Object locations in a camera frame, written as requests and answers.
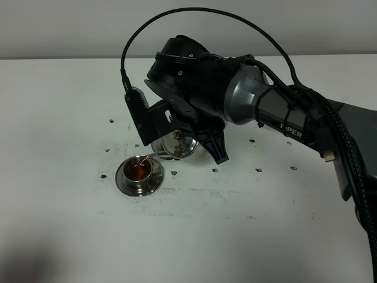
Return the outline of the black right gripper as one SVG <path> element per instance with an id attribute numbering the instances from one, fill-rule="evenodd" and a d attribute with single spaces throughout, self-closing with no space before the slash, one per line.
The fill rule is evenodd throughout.
<path id="1" fill-rule="evenodd" d="M 185 79 L 176 84 L 147 79 L 145 84 L 161 100 L 144 107 L 144 140 L 182 129 L 195 137 L 216 164 L 228 161 L 223 115 L 227 81 Z"/>

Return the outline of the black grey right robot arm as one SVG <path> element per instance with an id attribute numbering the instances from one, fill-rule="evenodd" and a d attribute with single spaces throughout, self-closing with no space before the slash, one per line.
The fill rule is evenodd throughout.
<path id="1" fill-rule="evenodd" d="M 161 101 L 146 110 L 144 143 L 179 129 L 223 163 L 225 124 L 255 121 L 322 158 L 333 155 L 340 194 L 354 201 L 376 257 L 376 111 L 329 100 L 297 81 L 287 85 L 251 55 L 224 58 L 183 35 L 156 54 L 145 84 Z"/>

